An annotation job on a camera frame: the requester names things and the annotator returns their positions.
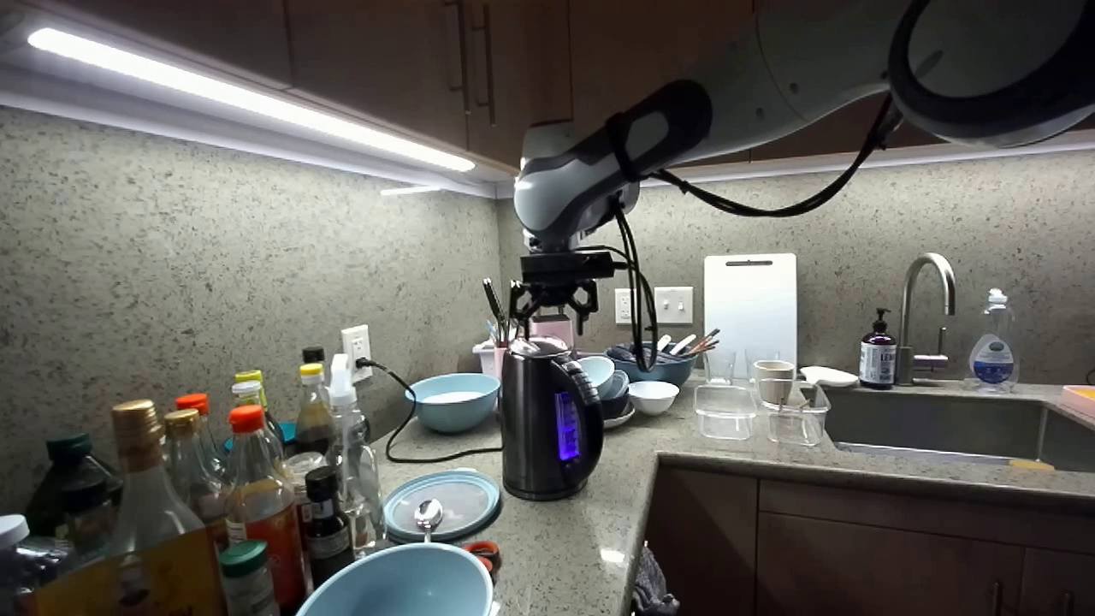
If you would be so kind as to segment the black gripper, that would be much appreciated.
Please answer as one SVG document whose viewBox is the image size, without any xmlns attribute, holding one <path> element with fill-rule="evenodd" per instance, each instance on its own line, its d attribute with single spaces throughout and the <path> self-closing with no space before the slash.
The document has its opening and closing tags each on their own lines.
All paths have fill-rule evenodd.
<svg viewBox="0 0 1095 616">
<path fill-rule="evenodd" d="M 519 276 L 511 283 L 511 320 L 531 329 L 540 307 L 573 307 L 575 332 L 584 332 L 584 320 L 599 311 L 599 276 L 614 276 L 608 253 L 526 253 Z"/>
</svg>

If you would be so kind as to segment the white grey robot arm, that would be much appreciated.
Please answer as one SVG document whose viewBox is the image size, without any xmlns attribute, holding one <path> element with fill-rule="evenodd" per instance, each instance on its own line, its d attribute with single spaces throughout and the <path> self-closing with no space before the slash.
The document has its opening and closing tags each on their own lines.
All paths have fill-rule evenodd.
<svg viewBox="0 0 1095 616">
<path fill-rule="evenodd" d="M 524 137 L 513 209 L 526 237 L 511 314 L 594 314 L 614 274 L 581 239 L 673 162 L 767 149 L 867 96 L 886 125 L 985 149 L 1050 142 L 1095 110 L 1095 0 L 753 0 L 704 69 L 599 129 Z"/>
</svg>

